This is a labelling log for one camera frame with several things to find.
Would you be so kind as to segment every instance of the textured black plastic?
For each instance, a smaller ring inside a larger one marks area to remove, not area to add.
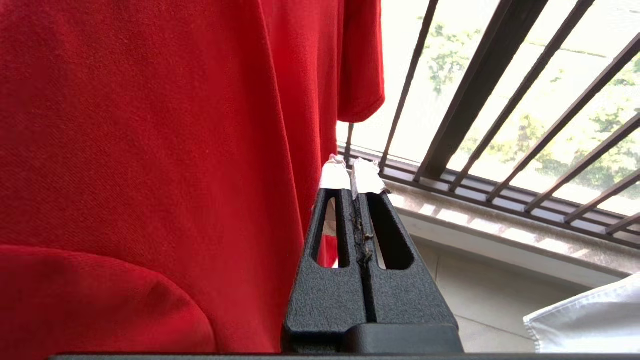
[[[356,207],[362,216],[364,251],[373,253],[365,255],[368,260],[362,267],[363,282],[370,283],[364,288],[371,289],[371,294],[365,295],[367,302],[372,302],[367,304],[369,318],[378,323],[451,325],[457,329],[453,313],[387,194],[360,194]],[[387,269],[380,268],[376,261],[374,230]]]
[[[316,263],[327,203],[336,199],[339,257],[348,257],[346,268],[323,268]],[[356,259],[349,190],[320,189],[291,293],[282,332],[285,352],[336,352],[342,335],[367,321],[362,280]]]
[[[453,325],[365,323],[342,339],[341,352],[354,354],[455,354],[463,352]]]

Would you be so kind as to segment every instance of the railing bar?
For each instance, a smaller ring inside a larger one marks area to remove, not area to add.
[[[585,171],[594,162],[600,159],[604,154],[609,152],[613,147],[618,145],[627,136],[631,135],[640,126],[640,115],[636,115],[631,118],[626,124],[622,125],[618,130],[604,140],[598,147],[593,149],[587,156],[575,164],[569,171],[564,173],[556,183],[551,186],[547,191],[538,195],[533,199],[526,207],[526,212],[530,213],[533,209],[537,208],[540,204],[549,199],[558,189],[563,187],[566,183],[575,179],[580,173]]]
[[[633,223],[636,223],[636,222],[640,222],[640,213],[631,215],[630,217],[624,218],[623,220],[620,220],[619,222],[613,224],[612,226],[609,226],[605,230],[605,233],[612,235],[614,233],[617,233],[618,231],[621,231],[630,227],[631,225],[633,225]]]
[[[487,147],[491,144],[495,136],[498,134],[502,126],[507,121],[513,110],[520,104],[520,101],[524,97],[524,95],[529,91],[531,86],[536,82],[540,74],[545,70],[545,67],[549,64],[551,58],[556,54],[560,47],[564,43],[569,34],[573,31],[578,22],[582,19],[584,14],[589,10],[591,5],[595,2],[595,0],[580,0],[578,1],[573,10],[569,13],[567,18],[564,20],[560,28],[556,31],[556,34],[545,47],[545,50],[540,54],[540,57],[536,60],[536,63],[531,67],[531,70],[524,77],[520,86],[515,91],[513,96],[509,99],[507,105],[502,109],[502,112],[495,120],[491,128],[484,134],[483,139],[480,141],[478,146],[475,148],[467,164],[460,171],[458,177],[454,180],[453,184],[449,188],[449,191],[455,191],[462,180],[467,176],[471,168],[474,166],[474,163],[482,156],[483,152]]]
[[[414,181],[438,178],[446,170],[546,4],[547,0],[498,4]]]
[[[429,29],[431,28],[431,22],[433,21],[433,16],[436,12],[437,6],[438,6],[438,0],[430,0],[429,6],[427,6],[427,11],[424,13],[424,19],[422,20],[422,27],[420,28],[420,33],[418,34],[418,41],[415,44],[415,49],[413,50],[413,56],[411,57],[411,63],[409,64],[409,70],[406,73],[406,79],[404,81],[404,87],[400,95],[400,101],[398,101],[396,114],[394,115],[394,120],[391,123],[391,130],[389,131],[389,137],[387,138],[387,145],[385,146],[385,151],[382,153],[382,159],[380,159],[380,165],[379,165],[380,170],[384,169],[385,165],[387,164],[389,150],[391,149],[391,142],[393,141],[394,136],[396,135],[398,122],[400,121],[400,116],[402,115],[406,98],[409,95],[409,89],[411,88],[413,76],[415,75],[415,70],[418,67],[418,62],[420,61],[420,57],[422,56],[422,52],[424,50],[424,43],[427,40],[427,35],[429,34]]]
[[[640,33],[616,56],[600,75],[587,87],[571,106],[560,116],[553,126],[538,140],[527,154],[520,159],[509,176],[493,189],[487,201],[493,201],[498,194],[569,124],[569,122],[606,86],[611,79],[640,51]]]
[[[600,196],[591,200],[588,204],[582,205],[578,209],[576,209],[573,213],[570,213],[564,218],[564,222],[567,224],[581,218],[584,214],[589,211],[595,209],[601,203],[609,200],[611,197],[616,196],[617,194],[625,191],[626,189],[634,186],[638,181],[640,181],[640,169],[636,170],[633,174],[625,177],[620,182],[610,187],[608,190],[604,191]]]
[[[347,134],[347,144],[344,147],[344,162],[349,165],[351,157],[351,137],[353,136],[353,123],[349,123],[349,133]]]
[[[341,147],[341,150],[339,150],[339,153],[344,155],[344,146]],[[380,159],[380,155],[378,152],[373,153],[373,152],[367,152],[367,151],[359,151],[357,149],[354,149],[353,147],[351,148],[351,154],[352,156],[355,156],[357,158],[364,158],[369,161],[378,161]],[[417,167],[415,166],[403,167],[397,161],[392,161],[391,159],[389,159],[387,161],[387,166],[385,168],[388,168],[390,170],[395,170],[399,173],[402,173],[405,176],[410,176],[413,179],[415,168]],[[438,181],[440,181],[443,184],[449,185],[453,182],[453,179],[455,179],[456,174],[457,172],[447,169],[445,173],[442,174],[442,176]],[[486,196],[491,192],[491,190],[495,187],[496,184],[497,183],[495,181],[490,181],[482,177],[477,177],[475,175],[468,175],[465,178],[465,180],[460,184],[460,188],[477,192],[479,194],[482,194],[486,198]],[[533,192],[531,190],[509,185],[500,194],[499,198],[516,202],[521,205],[526,205],[530,203],[530,201],[532,201],[537,195],[538,195],[537,192]],[[573,213],[577,208],[581,206],[582,204],[572,202],[569,200],[552,199],[550,201],[544,202],[540,206],[540,209],[564,216],[564,215]],[[604,209],[594,209],[591,214],[587,214],[585,216],[587,216],[587,218],[585,218],[584,221],[592,224],[596,224],[596,225],[602,225],[603,227],[608,227],[610,225],[613,225],[624,218],[623,215],[613,213],[611,211],[607,211]]]
[[[561,229],[565,229],[565,230],[569,230],[569,231],[575,231],[576,233],[585,234],[585,235],[589,235],[589,236],[594,236],[594,237],[600,238],[602,240],[609,241],[609,242],[612,242],[612,243],[618,243],[620,245],[631,247],[633,249],[640,249],[640,242],[638,242],[636,239],[628,240],[628,239],[624,239],[624,238],[617,238],[617,237],[611,236],[611,235],[606,235],[606,234],[604,234],[604,232],[596,233],[596,232],[594,232],[592,230],[585,229],[585,228],[583,228],[581,226],[578,226],[578,225],[565,224],[565,223],[562,223],[562,222],[558,222],[558,221],[552,220],[550,218],[539,217],[539,216],[533,215],[531,213],[525,213],[525,212],[520,211],[520,210],[507,208],[507,207],[504,207],[504,206],[499,206],[499,205],[496,205],[496,204],[491,203],[491,202],[486,202],[486,201],[483,201],[483,200],[473,199],[473,198],[465,196],[465,195],[459,195],[458,193],[449,192],[449,191],[447,191],[445,189],[437,188],[437,187],[434,187],[434,186],[428,186],[428,185],[424,185],[424,184],[421,184],[421,183],[416,183],[416,182],[412,181],[412,179],[405,179],[405,178],[400,178],[400,177],[397,177],[397,176],[389,175],[386,172],[386,169],[385,169],[384,172],[380,173],[380,177],[382,177],[385,180],[395,181],[397,183],[404,184],[404,185],[407,185],[407,186],[411,186],[413,188],[422,189],[422,190],[425,190],[425,191],[428,191],[428,192],[431,192],[431,193],[437,193],[439,195],[443,195],[443,196],[450,197],[450,198],[453,198],[453,199],[458,199],[458,200],[461,200],[461,201],[464,201],[464,202],[467,202],[467,203],[471,203],[471,204],[475,204],[475,205],[478,205],[478,206],[481,206],[481,207],[484,207],[484,208],[494,209],[494,210],[497,210],[497,211],[501,211],[501,212],[504,212],[504,213],[509,213],[509,214],[512,214],[512,215],[515,215],[515,216],[518,216],[518,217],[522,217],[522,218],[528,218],[529,220],[533,220],[533,221],[536,221],[536,222],[541,222],[541,223],[547,224],[547,225],[560,227]]]

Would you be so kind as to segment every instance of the white fabric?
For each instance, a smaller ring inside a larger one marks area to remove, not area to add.
[[[524,317],[536,352],[640,352],[640,273]]]

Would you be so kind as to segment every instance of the black railing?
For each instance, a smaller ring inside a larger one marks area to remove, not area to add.
[[[502,0],[499,3],[424,160],[417,166],[415,163],[411,164],[409,161],[390,156],[389,151],[438,5],[437,0],[431,0],[422,21],[422,29],[384,151],[380,153],[352,147],[351,138],[355,130],[353,124],[349,125],[346,145],[340,147],[340,151],[348,163],[358,157],[379,161],[381,177],[385,179],[640,249],[640,226],[638,226],[640,213],[626,217],[598,208],[606,200],[635,185],[640,180],[640,170],[625,177],[587,204],[578,204],[553,196],[558,189],[575,179],[636,131],[640,127],[638,115],[633,116],[582,160],[571,166],[548,190],[538,193],[510,184],[594,96],[639,53],[640,34],[631,40],[538,142],[520,158],[505,180],[496,182],[469,174],[472,166],[487,150],[594,0],[577,1],[500,115],[473,150],[466,165],[459,172],[447,169],[447,164],[464,141],[479,112],[511,63],[511,59],[524,43],[546,3],[546,1],[508,0]]]

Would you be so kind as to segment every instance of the red shirt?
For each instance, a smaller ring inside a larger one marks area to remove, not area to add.
[[[279,350],[381,70],[376,1],[3,1],[0,356]]]

